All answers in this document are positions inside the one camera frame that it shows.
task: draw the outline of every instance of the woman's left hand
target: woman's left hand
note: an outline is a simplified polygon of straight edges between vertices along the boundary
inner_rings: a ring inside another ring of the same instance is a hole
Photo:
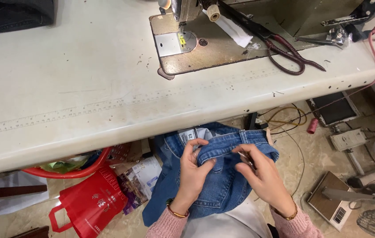
[[[197,166],[196,157],[201,148],[194,152],[193,147],[199,144],[206,145],[208,141],[201,138],[188,141],[180,158],[180,187],[170,205],[170,209],[180,215],[186,214],[192,203],[196,201],[204,186],[206,175],[216,164],[216,158],[213,158],[200,167]]]

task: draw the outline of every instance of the sweater sleeve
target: sweater sleeve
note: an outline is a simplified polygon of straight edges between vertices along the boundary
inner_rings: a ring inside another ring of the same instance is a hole
[[[286,220],[270,209],[275,227],[280,238],[323,238],[321,231],[315,227],[311,219],[298,206],[298,213],[292,220]]]
[[[145,238],[179,238],[188,221],[187,219],[188,217],[174,216],[166,208],[159,219],[148,228]]]

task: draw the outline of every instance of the black fabric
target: black fabric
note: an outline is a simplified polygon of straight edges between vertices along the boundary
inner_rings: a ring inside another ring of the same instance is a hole
[[[0,0],[0,32],[54,23],[53,0]]]
[[[267,223],[267,226],[268,226],[269,229],[270,229],[271,236],[272,236],[273,238],[279,238],[279,232],[277,231],[277,229],[276,229],[274,226],[272,226],[272,225],[270,225],[270,224],[268,224],[268,223]]]

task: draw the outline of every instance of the measuring ruler markings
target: measuring ruler markings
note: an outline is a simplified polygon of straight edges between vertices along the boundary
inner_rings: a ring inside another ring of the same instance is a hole
[[[288,69],[298,70],[299,68],[291,65],[291,67]],[[242,82],[246,82],[249,80],[265,78],[265,77],[279,74],[279,73],[283,73],[283,72],[275,68],[262,69],[262,70],[259,70],[258,72],[251,71],[251,73],[248,73],[250,74],[248,76],[246,76],[245,74],[242,75],[241,77],[236,77],[232,75],[232,76],[217,79],[211,82],[201,83],[195,86],[189,86],[187,89],[181,88],[181,87],[173,87],[169,89],[162,89],[158,91],[137,94],[133,96],[124,96],[122,98],[113,99],[113,100],[106,100],[102,102],[91,103],[91,104],[87,104],[84,106],[66,108],[62,110],[51,111],[51,112],[37,114],[33,116],[26,116],[26,117],[22,117],[18,119],[7,120],[4,122],[0,122],[0,132],[14,130],[14,129],[22,128],[22,127],[38,125],[38,124],[47,123],[47,122],[53,122],[53,121],[80,116],[80,115],[96,113],[100,111],[106,111],[110,109],[119,108],[124,105],[134,105],[134,104],[159,100],[163,98],[168,98],[174,95],[183,95],[191,91],[196,91],[198,89],[213,89],[213,88],[221,87],[222,85],[242,83]]]

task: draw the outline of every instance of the gold bracelet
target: gold bracelet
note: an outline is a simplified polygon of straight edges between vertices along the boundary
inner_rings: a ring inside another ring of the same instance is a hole
[[[178,213],[175,213],[171,210],[170,208],[170,204],[173,202],[174,198],[169,198],[167,201],[166,201],[166,204],[167,204],[167,208],[169,209],[169,211],[174,215],[174,216],[177,216],[178,218],[185,218],[189,215],[189,210],[186,212],[185,215],[180,215]]]
[[[293,200],[293,197],[292,197],[292,201],[295,204],[295,213],[293,215],[291,215],[290,217],[287,217],[287,218],[285,218],[282,214],[280,214],[280,212],[276,208],[274,208],[273,206],[270,206],[270,207],[275,211],[275,213],[279,214],[281,217],[283,217],[286,220],[290,221],[290,220],[294,219],[295,216],[296,216],[296,214],[298,213],[298,207],[296,205],[296,202]]]

